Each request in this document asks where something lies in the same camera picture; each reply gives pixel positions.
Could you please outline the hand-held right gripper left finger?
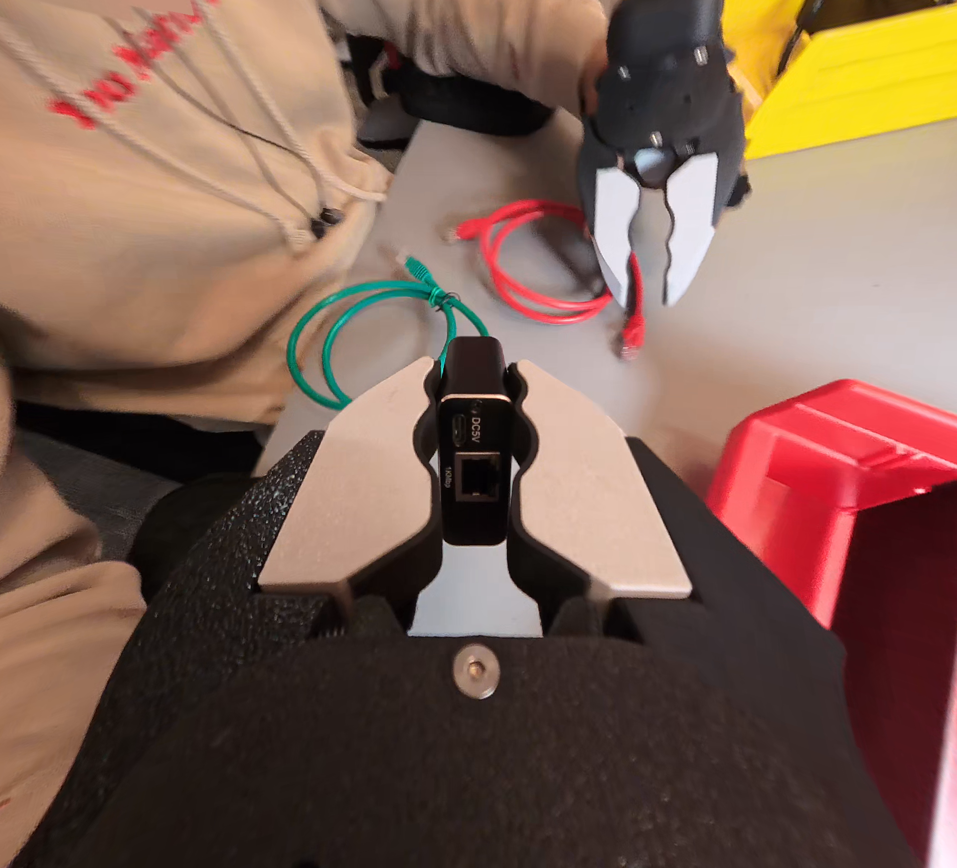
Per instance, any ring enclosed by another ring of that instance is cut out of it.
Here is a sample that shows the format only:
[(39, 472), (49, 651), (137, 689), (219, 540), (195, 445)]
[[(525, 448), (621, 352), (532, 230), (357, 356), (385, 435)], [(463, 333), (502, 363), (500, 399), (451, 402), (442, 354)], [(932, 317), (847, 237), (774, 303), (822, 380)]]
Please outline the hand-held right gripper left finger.
[(418, 594), (435, 579), (436, 368), (417, 359), (331, 421), (258, 575), (263, 592)]

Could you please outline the black ethernet adapter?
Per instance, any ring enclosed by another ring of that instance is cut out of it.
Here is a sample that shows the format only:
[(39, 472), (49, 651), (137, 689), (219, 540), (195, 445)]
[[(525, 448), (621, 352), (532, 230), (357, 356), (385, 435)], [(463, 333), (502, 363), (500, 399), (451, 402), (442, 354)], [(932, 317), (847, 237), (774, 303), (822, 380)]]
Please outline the black ethernet adapter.
[(499, 342), (457, 337), (437, 393), (442, 535), (455, 546), (506, 540), (512, 475), (513, 404)]

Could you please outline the person's beige hoodie torso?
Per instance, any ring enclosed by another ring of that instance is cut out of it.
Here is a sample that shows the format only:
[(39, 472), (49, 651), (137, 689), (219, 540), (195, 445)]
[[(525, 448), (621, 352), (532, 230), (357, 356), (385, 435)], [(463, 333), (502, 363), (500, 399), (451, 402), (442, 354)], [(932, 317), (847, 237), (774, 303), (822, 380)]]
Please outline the person's beige hoodie torso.
[(2, 0), (2, 422), (275, 421), (288, 335), (392, 181), (331, 24), (319, 0)]

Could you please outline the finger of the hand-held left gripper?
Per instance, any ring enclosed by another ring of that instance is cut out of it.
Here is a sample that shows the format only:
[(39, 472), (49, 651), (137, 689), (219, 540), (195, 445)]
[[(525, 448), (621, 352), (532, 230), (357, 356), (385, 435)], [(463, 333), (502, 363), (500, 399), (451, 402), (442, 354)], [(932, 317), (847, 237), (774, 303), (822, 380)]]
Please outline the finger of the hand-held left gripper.
[(638, 212), (641, 185), (617, 167), (598, 168), (594, 179), (593, 248), (613, 300), (628, 309), (632, 302), (631, 226)]
[(719, 157), (689, 157), (667, 178), (664, 202), (672, 217), (663, 303), (671, 308), (687, 293), (715, 235), (714, 207)]

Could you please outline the yellow storage bin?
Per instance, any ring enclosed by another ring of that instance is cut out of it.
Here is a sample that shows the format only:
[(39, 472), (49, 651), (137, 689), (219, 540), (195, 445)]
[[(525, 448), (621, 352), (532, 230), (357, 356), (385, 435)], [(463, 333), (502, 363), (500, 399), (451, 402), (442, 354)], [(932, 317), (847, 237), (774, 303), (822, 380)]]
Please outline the yellow storage bin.
[(724, 2), (749, 161), (955, 118), (954, 4), (804, 36), (778, 75), (803, 2)]

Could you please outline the person's left forearm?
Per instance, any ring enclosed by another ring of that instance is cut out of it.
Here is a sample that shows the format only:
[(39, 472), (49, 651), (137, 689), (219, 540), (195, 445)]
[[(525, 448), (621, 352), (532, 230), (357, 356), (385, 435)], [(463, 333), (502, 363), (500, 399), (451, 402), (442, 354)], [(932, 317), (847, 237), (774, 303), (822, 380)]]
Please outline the person's left forearm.
[(423, 71), (459, 73), (578, 114), (606, 64), (597, 0), (319, 0), (348, 32)]

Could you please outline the large red storage bin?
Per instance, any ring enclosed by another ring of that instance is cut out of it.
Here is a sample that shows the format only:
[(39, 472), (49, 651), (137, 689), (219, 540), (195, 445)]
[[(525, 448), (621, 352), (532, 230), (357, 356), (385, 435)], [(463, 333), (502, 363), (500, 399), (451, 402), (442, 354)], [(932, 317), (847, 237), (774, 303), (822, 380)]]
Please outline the large red storage bin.
[(926, 866), (956, 865), (956, 416), (852, 380), (748, 416), (712, 513), (846, 651), (855, 741)]

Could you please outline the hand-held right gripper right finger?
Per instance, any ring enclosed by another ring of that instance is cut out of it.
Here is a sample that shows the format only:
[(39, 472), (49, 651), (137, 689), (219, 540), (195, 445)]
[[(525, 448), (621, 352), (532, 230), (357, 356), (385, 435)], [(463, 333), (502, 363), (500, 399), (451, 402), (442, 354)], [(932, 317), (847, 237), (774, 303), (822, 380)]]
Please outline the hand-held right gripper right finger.
[(518, 388), (509, 574), (533, 599), (685, 599), (692, 583), (624, 431), (530, 360)]

